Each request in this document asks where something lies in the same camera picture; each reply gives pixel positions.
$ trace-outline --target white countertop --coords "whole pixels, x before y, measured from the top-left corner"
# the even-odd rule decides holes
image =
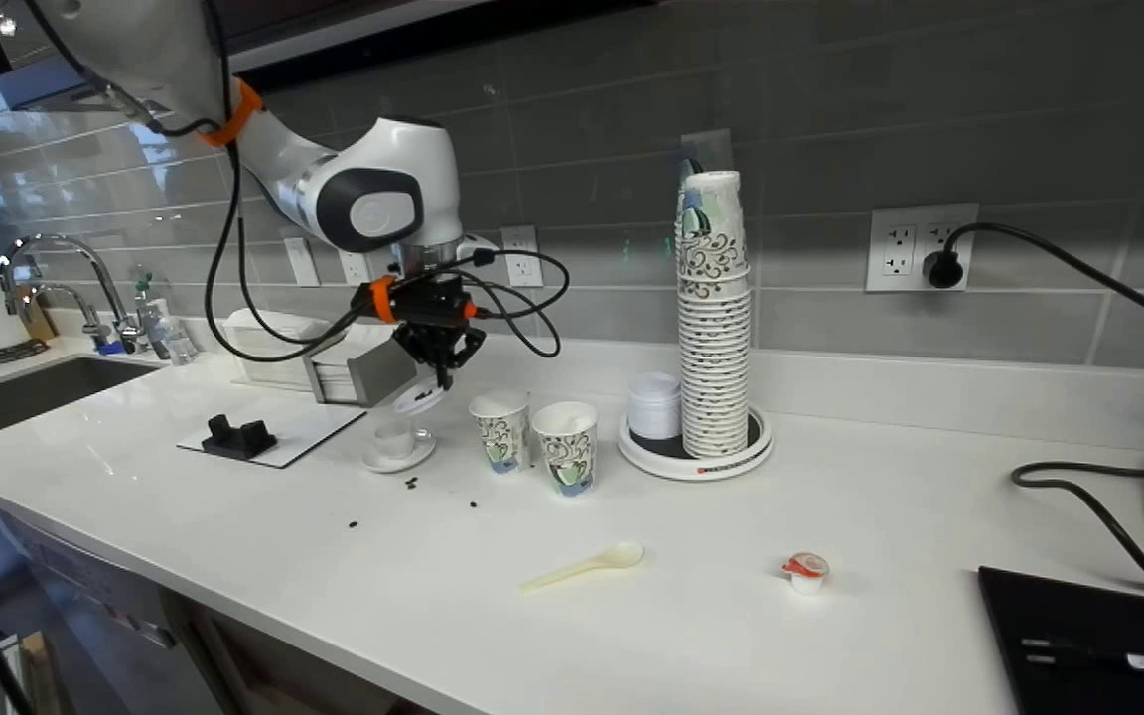
[[[625,383],[671,364],[676,347],[536,360],[492,339],[404,490],[364,469],[361,425],[280,471],[174,450],[210,412],[287,399],[204,359],[2,429],[0,506],[434,712],[1014,712],[972,568],[1140,581],[1078,502],[1003,471],[1144,459],[1144,372],[753,352],[776,457],[668,486],[615,457],[613,425]],[[492,478],[464,417],[490,387],[601,404],[601,486],[568,502],[536,471]],[[1144,490],[1087,490],[1144,534]],[[613,539],[650,561],[516,592]],[[835,563],[819,600],[776,575],[799,550]]]

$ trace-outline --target wall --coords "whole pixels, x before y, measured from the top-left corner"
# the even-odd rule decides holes
[[[1144,364],[1144,314],[1003,241],[970,295],[863,295],[864,212],[981,203],[1144,286],[1144,5],[1134,0],[663,0],[269,94],[323,144],[378,106],[453,127],[464,217],[539,228],[574,270],[565,335],[676,343],[676,136],[731,127],[746,171],[753,343],[768,351]],[[116,275],[198,283],[226,167],[99,110],[0,106],[0,228],[94,234]],[[331,314],[291,286],[250,191],[259,298]],[[51,260],[87,286],[77,262]]]

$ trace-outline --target sink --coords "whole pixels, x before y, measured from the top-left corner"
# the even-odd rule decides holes
[[[152,372],[152,364],[126,360],[58,360],[35,372],[20,372],[0,383],[0,429],[70,404],[79,399],[102,393],[111,387],[136,383]]]

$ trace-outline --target backsplash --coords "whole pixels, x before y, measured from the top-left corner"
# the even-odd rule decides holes
[[[1144,314],[1043,253],[981,241],[970,295],[864,295],[874,205],[981,203],[1144,286],[1144,5],[1134,0],[663,0],[269,90],[319,144],[381,110],[460,151],[464,221],[536,228],[574,270],[574,339],[676,343],[676,136],[731,127],[746,173],[753,343],[768,351],[1144,364]],[[2,110],[0,241],[83,234],[116,277],[165,277],[198,311],[226,163],[106,110]],[[246,191],[261,306],[336,314],[292,286]],[[51,277],[90,290],[70,260]]]

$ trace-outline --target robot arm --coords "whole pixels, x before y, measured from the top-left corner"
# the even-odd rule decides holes
[[[331,151],[261,110],[233,87],[222,106],[222,58],[204,0],[26,0],[70,62],[94,72],[136,115],[165,136],[198,131],[237,144],[242,167],[304,234],[336,250],[404,241],[415,260],[449,260],[460,241],[458,155],[443,127],[378,118],[355,147]]]

